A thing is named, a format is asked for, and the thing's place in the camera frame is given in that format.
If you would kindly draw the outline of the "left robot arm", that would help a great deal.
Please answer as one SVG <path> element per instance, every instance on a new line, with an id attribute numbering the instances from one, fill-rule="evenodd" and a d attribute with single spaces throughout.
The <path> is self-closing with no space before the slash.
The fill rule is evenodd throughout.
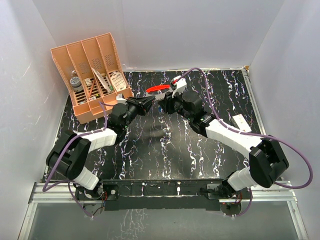
<path id="1" fill-rule="evenodd" d="M 68 182 L 73 182 L 89 198 L 99 199 L 104 188 L 100 178 L 85 166 L 88 154 L 121 142 L 128 125 L 137 116 L 147 115 L 155 99 L 155 96 L 120 97 L 112 105 L 110 113 L 103 112 L 102 128 L 82 133 L 65 131 L 46 158 L 46 165 L 51 169 L 46 183 L 50 182 L 54 173 L 58 173 Z"/>

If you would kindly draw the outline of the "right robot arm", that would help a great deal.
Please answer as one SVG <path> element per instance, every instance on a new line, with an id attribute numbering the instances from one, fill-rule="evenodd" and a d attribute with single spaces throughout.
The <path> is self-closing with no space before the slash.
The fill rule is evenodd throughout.
<path id="1" fill-rule="evenodd" d="M 217 140 L 248 159 L 248 167 L 232 172 L 220 185 L 208 189 L 207 194 L 233 199 L 245 188 L 257 185 L 270 188 L 289 168 L 289 162 L 278 141 L 240 134 L 237 128 L 206 112 L 202 99 L 195 91 L 168 91 L 158 104 L 165 113 L 177 113 L 186 118 L 197 134 Z"/>

